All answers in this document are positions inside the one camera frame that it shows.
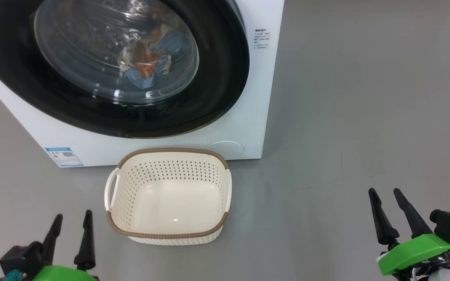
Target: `glass door window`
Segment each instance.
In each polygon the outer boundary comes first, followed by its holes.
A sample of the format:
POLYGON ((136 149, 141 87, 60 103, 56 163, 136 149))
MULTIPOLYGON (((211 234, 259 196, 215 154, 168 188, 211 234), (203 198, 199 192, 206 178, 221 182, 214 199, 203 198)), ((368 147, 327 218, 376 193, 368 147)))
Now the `glass door window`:
POLYGON ((158 0, 45 0, 34 34, 60 75, 113 103, 175 96, 199 65, 191 31, 158 0))

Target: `washing machine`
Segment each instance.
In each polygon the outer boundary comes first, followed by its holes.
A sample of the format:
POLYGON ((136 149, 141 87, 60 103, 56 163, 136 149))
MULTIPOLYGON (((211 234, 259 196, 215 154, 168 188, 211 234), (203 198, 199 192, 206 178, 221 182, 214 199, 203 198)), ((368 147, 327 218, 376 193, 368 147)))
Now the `washing machine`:
POLYGON ((0 100, 59 167, 261 158, 284 0, 0 0, 0 100))

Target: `laundry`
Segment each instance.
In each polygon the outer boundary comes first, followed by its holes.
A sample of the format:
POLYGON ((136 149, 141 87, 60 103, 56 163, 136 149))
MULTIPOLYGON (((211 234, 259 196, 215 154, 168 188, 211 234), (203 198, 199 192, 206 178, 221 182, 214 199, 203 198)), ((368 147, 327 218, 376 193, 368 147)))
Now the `laundry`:
POLYGON ((142 38, 125 47, 118 64, 126 77, 140 89, 155 84, 155 78, 171 70, 172 57, 179 57, 189 46, 190 38, 164 23, 156 26, 150 38, 142 38))

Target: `instruction label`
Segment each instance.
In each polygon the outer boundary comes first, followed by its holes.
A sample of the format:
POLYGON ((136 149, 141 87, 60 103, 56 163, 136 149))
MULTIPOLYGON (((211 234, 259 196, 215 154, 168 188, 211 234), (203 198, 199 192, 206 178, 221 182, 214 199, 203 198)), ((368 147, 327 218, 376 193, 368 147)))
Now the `instruction label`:
POLYGON ((60 167, 84 166, 70 148, 45 148, 60 167))
POLYGON ((266 29, 255 30, 255 38, 253 39, 253 49, 266 49, 270 45, 270 32, 266 29))

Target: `laundry basket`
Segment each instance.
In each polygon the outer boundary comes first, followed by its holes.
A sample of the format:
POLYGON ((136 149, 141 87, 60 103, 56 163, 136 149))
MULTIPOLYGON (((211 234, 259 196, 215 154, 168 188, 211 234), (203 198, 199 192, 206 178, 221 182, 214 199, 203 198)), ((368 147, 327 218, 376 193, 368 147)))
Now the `laundry basket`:
POLYGON ((231 198, 227 162, 201 149, 135 151, 121 160, 105 185, 105 209, 112 228, 147 244, 215 240, 231 198))

